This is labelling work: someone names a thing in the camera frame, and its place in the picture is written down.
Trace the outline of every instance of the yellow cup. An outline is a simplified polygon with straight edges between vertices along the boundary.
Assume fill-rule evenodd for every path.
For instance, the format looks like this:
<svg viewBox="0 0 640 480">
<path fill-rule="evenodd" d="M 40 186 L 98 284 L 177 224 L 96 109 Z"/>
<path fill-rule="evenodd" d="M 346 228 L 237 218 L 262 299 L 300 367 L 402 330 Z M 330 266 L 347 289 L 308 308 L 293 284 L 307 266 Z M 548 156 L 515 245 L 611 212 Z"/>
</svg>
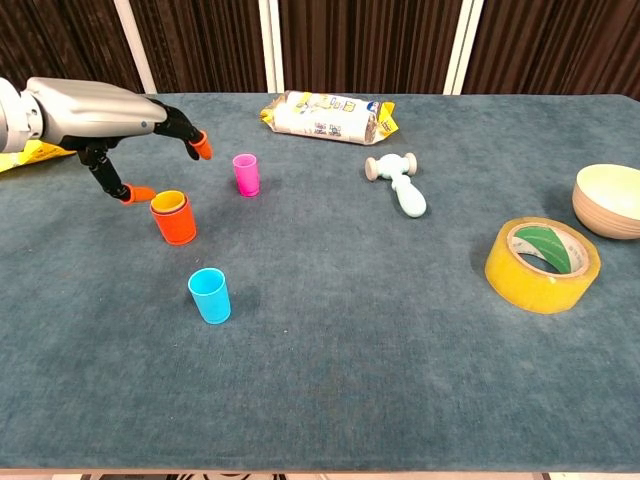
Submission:
<svg viewBox="0 0 640 480">
<path fill-rule="evenodd" d="M 180 210 L 186 202 L 184 193 L 178 190 L 160 192 L 151 200 L 151 208 L 156 213 L 171 213 Z"/>
</svg>

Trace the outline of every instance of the pink cup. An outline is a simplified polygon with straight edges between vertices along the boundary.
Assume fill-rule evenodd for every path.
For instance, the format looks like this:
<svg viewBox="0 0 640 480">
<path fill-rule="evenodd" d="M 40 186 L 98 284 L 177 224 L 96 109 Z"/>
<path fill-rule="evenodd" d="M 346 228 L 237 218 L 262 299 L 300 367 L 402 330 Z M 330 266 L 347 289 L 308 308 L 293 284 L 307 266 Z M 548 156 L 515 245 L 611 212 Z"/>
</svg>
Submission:
<svg viewBox="0 0 640 480">
<path fill-rule="evenodd" d="M 250 153 L 241 153 L 233 159 L 233 171 L 238 182 L 238 191 L 245 197 L 260 193 L 260 171 L 258 159 Z"/>
</svg>

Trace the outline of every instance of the orange fingertip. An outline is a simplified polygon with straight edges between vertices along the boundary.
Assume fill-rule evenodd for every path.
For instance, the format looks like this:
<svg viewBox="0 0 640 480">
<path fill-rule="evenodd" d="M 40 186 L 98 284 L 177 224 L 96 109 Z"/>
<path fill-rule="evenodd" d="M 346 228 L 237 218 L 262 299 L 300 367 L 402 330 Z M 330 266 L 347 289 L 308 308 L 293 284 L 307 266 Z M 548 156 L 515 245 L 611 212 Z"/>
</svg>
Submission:
<svg viewBox="0 0 640 480">
<path fill-rule="evenodd" d="M 195 149 L 196 152 L 198 152 L 198 154 L 202 158 L 204 158 L 205 160 L 211 160 L 211 157 L 213 157 L 213 148 L 208 141 L 207 132 L 205 132 L 204 130 L 200 130 L 200 133 L 202 133 L 202 138 L 200 139 L 200 141 L 196 143 L 189 142 L 189 144 Z"/>
</svg>

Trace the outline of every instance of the blue cup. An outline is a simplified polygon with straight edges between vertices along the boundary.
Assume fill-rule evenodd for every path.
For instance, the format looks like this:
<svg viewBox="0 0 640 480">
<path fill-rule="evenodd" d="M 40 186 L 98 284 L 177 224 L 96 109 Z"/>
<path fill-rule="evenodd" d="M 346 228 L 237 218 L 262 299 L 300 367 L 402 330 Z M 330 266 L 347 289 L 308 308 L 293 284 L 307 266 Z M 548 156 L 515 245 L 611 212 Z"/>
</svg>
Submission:
<svg viewBox="0 0 640 480">
<path fill-rule="evenodd" d="M 189 278 L 189 291 L 205 322 L 218 324 L 231 315 L 227 280 L 217 268 L 203 268 Z"/>
</svg>

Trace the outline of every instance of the tape roll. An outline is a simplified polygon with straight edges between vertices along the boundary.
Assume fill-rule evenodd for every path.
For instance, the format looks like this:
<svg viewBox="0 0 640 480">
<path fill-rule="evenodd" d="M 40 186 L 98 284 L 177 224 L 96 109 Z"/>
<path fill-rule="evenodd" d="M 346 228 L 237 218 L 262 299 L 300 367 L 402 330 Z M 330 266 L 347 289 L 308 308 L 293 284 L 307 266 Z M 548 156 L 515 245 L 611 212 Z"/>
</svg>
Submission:
<svg viewBox="0 0 640 480">
<path fill-rule="evenodd" d="M 527 263 L 534 255 L 553 266 L 550 273 Z M 596 247 L 567 225 L 539 217 L 505 223 L 487 258 L 485 275 L 505 300 L 535 313 L 569 310 L 600 271 Z"/>
</svg>

